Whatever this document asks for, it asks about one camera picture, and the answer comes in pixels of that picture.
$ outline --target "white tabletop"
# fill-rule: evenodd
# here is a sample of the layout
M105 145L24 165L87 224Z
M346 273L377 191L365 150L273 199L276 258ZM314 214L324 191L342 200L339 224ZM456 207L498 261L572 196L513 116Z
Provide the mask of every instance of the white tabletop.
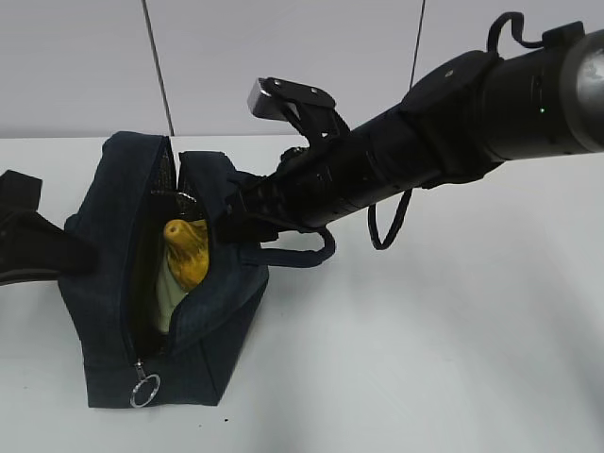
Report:
M3 140L0 173L42 178L40 213L62 225L102 142ZM267 174L300 143L173 147L222 150ZM603 173L604 155L511 162L417 192L386 252L373 250L364 213L337 222L333 259L272 271L217 408L88 409L56 283L0 287L0 450L601 452ZM382 230L395 201L383 205Z

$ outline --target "bag strap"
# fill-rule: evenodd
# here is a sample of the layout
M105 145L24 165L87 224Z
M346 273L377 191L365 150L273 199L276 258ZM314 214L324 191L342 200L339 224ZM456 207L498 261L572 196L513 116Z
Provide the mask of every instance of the bag strap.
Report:
M322 228L316 232L323 238L323 248L320 250L242 247L242 263L293 268L316 267L336 252L336 241L329 230Z

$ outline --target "yellow object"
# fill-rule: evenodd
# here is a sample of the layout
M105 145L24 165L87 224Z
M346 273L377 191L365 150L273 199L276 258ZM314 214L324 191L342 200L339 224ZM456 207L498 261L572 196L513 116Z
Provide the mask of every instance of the yellow object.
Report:
M168 265L180 287L189 292L208 273L208 225L205 220L171 220L163 229Z
M163 239L165 253L156 285L156 326L160 332L168 333L176 306L208 273L208 225L205 220L171 220L163 229Z

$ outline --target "bag zipper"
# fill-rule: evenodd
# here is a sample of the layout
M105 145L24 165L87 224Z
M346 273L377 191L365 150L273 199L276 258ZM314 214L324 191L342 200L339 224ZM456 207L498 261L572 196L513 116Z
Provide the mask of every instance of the bag zipper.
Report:
M175 162L174 162L174 154L172 152L172 147L170 145L170 139L168 138L164 138L161 141L160 146L162 147L161 151L158 152L158 155L156 156L156 160L154 161L152 168L151 168L151 172L158 172L159 171L159 166L160 163L162 161L162 159L164 158L164 156L168 156L168 160L170 162L170 172L172 174L172 180L176 181L176 166L175 166ZM153 177L149 177L149 179L147 180L145 187L144 187L144 197L148 197L150 192L151 192L151 186L154 182L154 178ZM132 231L138 232L140 230L140 212L141 212L141 208L144 205L144 203L147 202L147 199L144 199L142 201L142 203L137 207L137 212L135 214L134 217L134 223L132 225ZM128 250L127 250L127 256L129 257L129 260L126 260L126 268L129 267L130 264L132 264L130 261L133 260L132 256L134 253L134 250L136 248L138 244L136 243L136 241L130 241L129 246L128 246ZM146 377L144 377L144 370L143 370L143 362L141 361L141 359L138 357L136 349L134 347L134 340L132 339L132 334L130 333L129 327L127 325L127 306L126 306L126 294L129 291L129 286L128 285L124 285L122 288L122 294L121 294L121 298L120 298L120 327L122 330L122 338L123 338L123 342L124 342L124 346L126 349L126 355L127 355L127 360L132 363L132 366L134 366L134 369L136 371L137 377L139 378L139 383L134 387L134 389L132 390L132 397L134 397L136 395L136 393L138 392L138 390L141 388L141 386L143 385L143 383L146 382ZM150 375L151 377L157 377L157 379L159 379L158 375ZM147 404L149 404L149 402L151 402L151 400L155 397L155 395L157 394L157 391L159 390L159 384L157 385L157 389L152 393L152 396L149 398L149 400L147 402L145 402L145 406Z

